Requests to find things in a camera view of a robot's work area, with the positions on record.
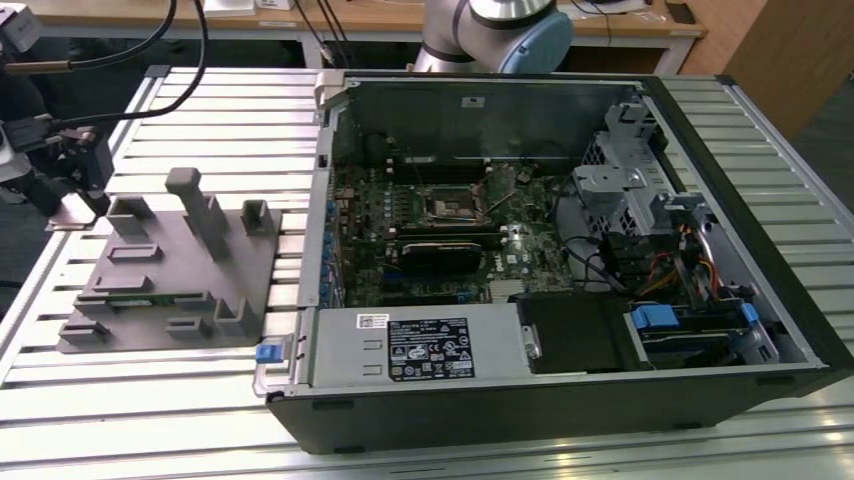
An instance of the blue tab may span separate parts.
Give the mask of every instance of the blue tab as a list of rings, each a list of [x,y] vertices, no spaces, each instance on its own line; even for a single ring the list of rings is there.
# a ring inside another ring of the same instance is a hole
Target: blue tab
[[[679,319],[670,305],[641,305],[631,312],[631,321],[637,329],[679,326]]]
[[[282,345],[262,343],[255,349],[256,363],[282,363],[284,361],[284,348]]]
[[[759,312],[757,312],[753,303],[742,303],[741,309],[747,323],[750,323],[751,326],[755,325],[759,322]]]

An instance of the warning symbol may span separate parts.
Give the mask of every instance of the warning symbol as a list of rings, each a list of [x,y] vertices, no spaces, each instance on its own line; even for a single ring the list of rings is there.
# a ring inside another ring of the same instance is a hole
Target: warning symbol
[[[475,376],[466,318],[388,320],[388,378],[394,382]]]
[[[395,347],[395,349],[391,351],[391,359],[406,360],[406,348]]]

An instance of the motherboard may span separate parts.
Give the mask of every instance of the motherboard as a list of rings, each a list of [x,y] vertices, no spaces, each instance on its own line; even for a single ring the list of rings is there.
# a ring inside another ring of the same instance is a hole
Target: motherboard
[[[570,290],[551,221],[564,177],[523,162],[480,161],[450,175],[434,167],[415,158],[350,164],[334,176],[344,306],[492,303]]]

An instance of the white label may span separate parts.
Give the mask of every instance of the white label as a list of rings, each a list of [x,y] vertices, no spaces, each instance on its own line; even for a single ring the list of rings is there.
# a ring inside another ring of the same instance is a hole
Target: white label
[[[282,28],[294,28],[296,27],[296,23],[294,22],[258,22],[259,27],[282,27]]]
[[[699,37],[703,35],[703,32],[697,30],[674,30],[670,32],[671,37]]]
[[[119,300],[119,301],[109,302],[109,306],[121,307],[121,308],[152,307],[153,303],[151,303],[148,300]]]
[[[255,4],[260,8],[275,8],[276,10],[290,10],[292,3],[291,0],[255,0]]]
[[[460,106],[463,108],[483,108],[486,99],[483,97],[463,97]]]
[[[359,313],[356,315],[356,328],[386,328],[387,325],[387,313]]]

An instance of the aluminum extrusion table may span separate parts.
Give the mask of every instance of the aluminum extrusion table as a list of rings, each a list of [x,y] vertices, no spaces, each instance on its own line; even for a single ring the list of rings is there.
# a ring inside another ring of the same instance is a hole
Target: aluminum extrusion table
[[[164,79],[147,78],[129,110],[170,103],[192,71],[176,68]],[[171,167],[192,166],[223,208],[260,197],[286,210],[270,334],[288,333],[295,321],[318,134],[315,76],[307,70],[211,69],[179,112],[123,123],[111,140],[109,192],[141,193],[152,208],[178,209],[163,180]],[[853,342],[854,217],[737,87],[709,78],[665,80],[831,324]],[[685,164],[677,161],[677,167]],[[697,188],[689,171],[678,171]],[[252,393],[254,348],[55,350],[108,233],[101,221],[89,232],[53,234],[0,324],[0,480],[854,475],[854,378],[710,429],[311,456]]]

